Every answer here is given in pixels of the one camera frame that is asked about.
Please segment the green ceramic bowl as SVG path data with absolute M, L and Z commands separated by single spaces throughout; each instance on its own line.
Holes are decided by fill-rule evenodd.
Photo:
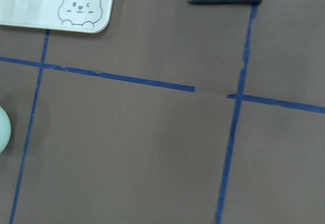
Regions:
M 10 119 L 5 112 L 5 110 L 1 107 L 1 141 L 0 141 L 0 153 L 2 153 L 7 147 L 10 137 L 11 137 L 11 122 Z

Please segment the cream bear tray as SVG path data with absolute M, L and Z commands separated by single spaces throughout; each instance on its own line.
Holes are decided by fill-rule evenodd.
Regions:
M 109 23 L 113 0 L 1 0 L 1 25 L 95 34 Z

